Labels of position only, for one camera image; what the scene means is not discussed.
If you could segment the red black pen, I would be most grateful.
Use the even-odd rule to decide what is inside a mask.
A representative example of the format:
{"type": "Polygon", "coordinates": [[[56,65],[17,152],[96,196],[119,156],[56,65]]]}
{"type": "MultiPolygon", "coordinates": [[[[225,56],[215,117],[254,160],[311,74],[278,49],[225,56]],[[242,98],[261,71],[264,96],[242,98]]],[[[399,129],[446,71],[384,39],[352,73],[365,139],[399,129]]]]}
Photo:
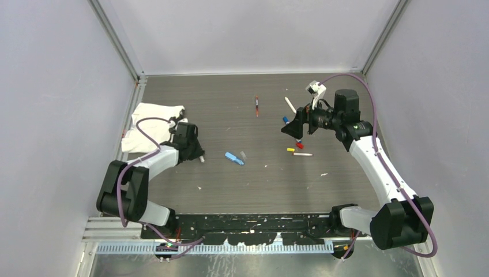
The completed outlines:
{"type": "Polygon", "coordinates": [[[255,116],[259,117],[259,97],[255,96],[255,116]]]}

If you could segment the white marker with blue cap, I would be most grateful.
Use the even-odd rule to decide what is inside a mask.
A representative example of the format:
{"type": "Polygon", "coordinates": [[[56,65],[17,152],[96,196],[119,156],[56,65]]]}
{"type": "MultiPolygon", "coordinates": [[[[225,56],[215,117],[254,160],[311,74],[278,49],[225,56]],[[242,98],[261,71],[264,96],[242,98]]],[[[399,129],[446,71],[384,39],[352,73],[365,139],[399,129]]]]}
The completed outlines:
{"type": "MultiPolygon", "coordinates": [[[[285,123],[286,125],[288,125],[288,124],[289,124],[289,119],[288,119],[287,117],[283,117],[283,121],[284,121],[284,123],[285,123]]],[[[302,143],[302,141],[301,141],[300,139],[296,139],[296,142],[297,142],[297,143],[302,143]]]]}

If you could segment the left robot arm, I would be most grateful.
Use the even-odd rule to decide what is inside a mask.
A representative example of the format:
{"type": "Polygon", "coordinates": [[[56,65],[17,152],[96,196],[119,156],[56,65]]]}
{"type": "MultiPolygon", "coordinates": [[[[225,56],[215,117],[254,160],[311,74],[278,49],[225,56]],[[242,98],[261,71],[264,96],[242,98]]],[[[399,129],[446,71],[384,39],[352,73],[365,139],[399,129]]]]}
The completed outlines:
{"type": "Polygon", "coordinates": [[[155,226],[163,238],[177,231],[174,209],[149,201],[149,182],[163,171],[187,160],[202,159],[205,151],[198,141],[198,127],[178,122],[167,141],[156,149],[128,162],[113,160],[107,168],[96,201],[99,212],[118,216],[123,224],[140,222],[155,226]]]}

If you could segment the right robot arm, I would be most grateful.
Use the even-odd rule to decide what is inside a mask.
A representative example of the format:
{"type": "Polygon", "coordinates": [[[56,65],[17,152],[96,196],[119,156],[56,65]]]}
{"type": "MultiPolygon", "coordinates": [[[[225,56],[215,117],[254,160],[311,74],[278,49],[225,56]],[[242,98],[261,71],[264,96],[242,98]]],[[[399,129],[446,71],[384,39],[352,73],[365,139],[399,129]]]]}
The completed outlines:
{"type": "Polygon", "coordinates": [[[420,197],[396,170],[392,169],[371,123],[360,118],[356,91],[340,89],[334,94],[334,105],[323,108],[325,100],[315,93],[311,103],[296,110],[294,119],[281,132],[300,140],[304,125],[308,134],[317,129],[332,130],[360,164],[377,195],[380,209],[370,211],[356,204],[332,208],[329,228],[344,236],[351,229],[369,235],[375,245],[387,250],[426,242],[434,205],[429,197],[420,197]]]}

